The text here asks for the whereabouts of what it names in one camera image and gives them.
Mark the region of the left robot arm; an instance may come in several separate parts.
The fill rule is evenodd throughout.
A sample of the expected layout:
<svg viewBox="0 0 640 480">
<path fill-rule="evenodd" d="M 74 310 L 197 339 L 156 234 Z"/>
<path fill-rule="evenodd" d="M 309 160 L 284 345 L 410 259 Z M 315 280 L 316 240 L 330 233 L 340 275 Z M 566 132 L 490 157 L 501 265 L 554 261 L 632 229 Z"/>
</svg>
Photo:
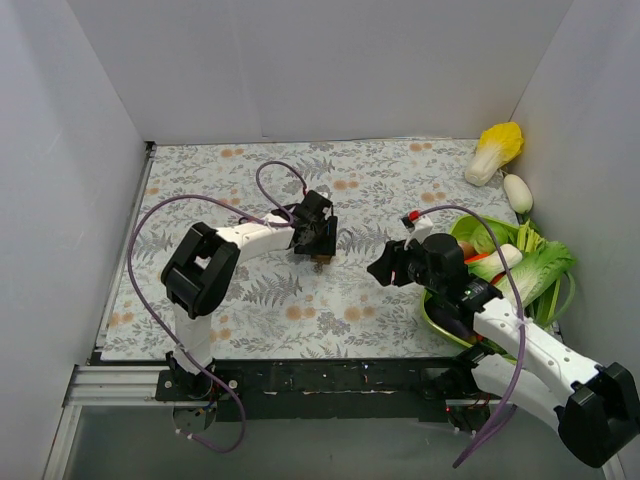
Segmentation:
<svg viewBox="0 0 640 480">
<path fill-rule="evenodd" d="M 166 264 L 161 282 L 173 306 L 178 387 L 193 400 L 213 386 L 208 367 L 213 356 L 209 330 L 213 312 L 227 294 L 236 267 L 273 251 L 332 257 L 337 217 L 332 202 L 309 191 L 301 202 L 275 210 L 257 221 L 213 229 L 192 225 Z"/>
</svg>

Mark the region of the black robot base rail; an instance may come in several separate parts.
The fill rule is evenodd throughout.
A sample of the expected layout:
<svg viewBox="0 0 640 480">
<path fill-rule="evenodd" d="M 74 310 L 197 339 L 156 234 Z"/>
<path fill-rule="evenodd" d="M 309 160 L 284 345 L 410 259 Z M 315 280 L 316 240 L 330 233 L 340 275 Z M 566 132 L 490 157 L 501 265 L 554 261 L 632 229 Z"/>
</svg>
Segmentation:
<svg viewBox="0 0 640 480">
<path fill-rule="evenodd" d="M 220 422 L 408 418 L 472 432 L 490 416 L 491 395 L 454 357 L 219 360 L 213 372 L 217 382 L 170 360 L 155 398 Z"/>
</svg>

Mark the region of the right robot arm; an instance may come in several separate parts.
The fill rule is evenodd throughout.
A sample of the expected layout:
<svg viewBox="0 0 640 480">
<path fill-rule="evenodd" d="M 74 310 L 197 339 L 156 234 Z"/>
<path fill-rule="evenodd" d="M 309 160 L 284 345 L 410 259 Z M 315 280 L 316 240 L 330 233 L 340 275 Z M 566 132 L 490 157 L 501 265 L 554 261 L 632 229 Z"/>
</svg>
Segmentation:
<svg viewBox="0 0 640 480">
<path fill-rule="evenodd" d="M 452 383 L 460 395 L 504 398 L 555 429 L 565 447 L 594 468 L 638 436 L 632 374 L 618 363 L 601 366 L 520 319 L 498 289 L 469 272 L 453 236 L 389 241 L 367 270 L 383 286 L 424 287 L 436 305 L 515 358 L 509 363 L 488 354 L 457 367 Z"/>
</svg>

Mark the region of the brass padlock silver shackle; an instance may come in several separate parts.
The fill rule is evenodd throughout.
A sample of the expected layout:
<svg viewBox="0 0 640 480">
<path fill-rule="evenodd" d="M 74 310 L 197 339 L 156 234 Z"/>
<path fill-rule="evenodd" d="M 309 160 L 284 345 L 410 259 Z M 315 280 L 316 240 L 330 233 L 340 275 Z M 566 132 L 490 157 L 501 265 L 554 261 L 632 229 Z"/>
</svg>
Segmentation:
<svg viewBox="0 0 640 480">
<path fill-rule="evenodd" d="M 331 263 L 333 256 L 332 255 L 313 255 L 311 259 L 318 264 L 327 265 Z"/>
</svg>

